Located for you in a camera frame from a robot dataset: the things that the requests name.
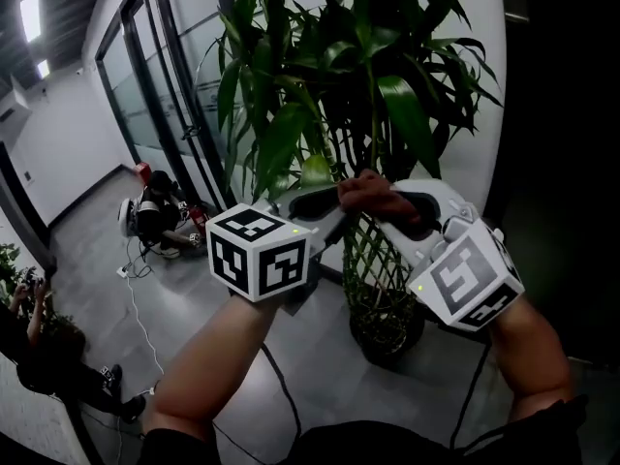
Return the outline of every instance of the concrete floor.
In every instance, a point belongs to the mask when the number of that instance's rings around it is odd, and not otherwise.
[[[55,230],[58,259],[55,305],[74,316],[88,339],[86,361],[99,368],[120,363],[123,394],[128,399],[151,388],[160,378],[132,306],[127,283],[115,270],[127,262],[126,240],[116,225],[118,205],[140,192],[138,182],[120,173],[75,209]],[[138,244],[132,242],[132,257]],[[183,344],[226,300],[227,291],[213,280],[206,258],[165,262],[149,257],[153,273],[132,281],[140,319],[157,348],[164,368]],[[396,371],[366,362],[349,332],[349,314],[339,286],[322,281],[294,317],[279,312],[266,344],[273,352],[308,430],[354,419],[402,425],[447,445],[456,424],[482,346],[426,324],[419,343]],[[579,392],[591,397],[589,419],[580,430],[586,464],[607,463],[620,446],[620,379],[581,364],[574,366]],[[512,396],[492,357],[459,434],[458,444],[506,422]],[[106,425],[116,419],[84,407]],[[119,440],[109,430],[84,418],[106,464],[116,463]],[[248,451],[267,463],[282,460],[295,435],[287,400],[263,355],[255,360],[241,389],[216,420]],[[121,424],[139,434],[140,425]],[[226,464],[254,463],[218,433]],[[123,436],[119,463],[134,464],[140,441]]]

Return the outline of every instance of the white cube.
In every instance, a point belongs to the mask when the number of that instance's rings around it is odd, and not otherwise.
[[[251,301],[306,282],[309,230],[241,203],[206,223],[211,274]]]
[[[448,326],[470,331],[524,291],[504,244],[480,219],[409,287]]]

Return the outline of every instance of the ceiling light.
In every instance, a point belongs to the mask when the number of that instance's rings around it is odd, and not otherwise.
[[[21,22],[23,22],[23,30],[26,33],[26,41],[32,42],[41,35],[39,0],[22,0],[19,7],[21,8]]]
[[[39,69],[39,74],[41,75],[41,79],[43,79],[45,76],[49,76],[49,65],[47,64],[46,60],[41,62],[41,64],[37,66],[37,69]]]

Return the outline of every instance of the doorway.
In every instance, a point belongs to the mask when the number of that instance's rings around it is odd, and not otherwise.
[[[217,211],[236,204],[217,123],[217,53],[205,56],[224,32],[220,1],[125,0],[97,53],[134,160],[174,174],[189,202]]]

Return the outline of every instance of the ceiling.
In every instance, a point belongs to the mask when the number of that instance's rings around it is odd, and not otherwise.
[[[86,28],[97,0],[40,0],[39,38],[26,43],[19,2],[0,0],[0,98],[11,75],[26,89],[40,81],[36,65],[47,59],[53,72],[80,59]]]

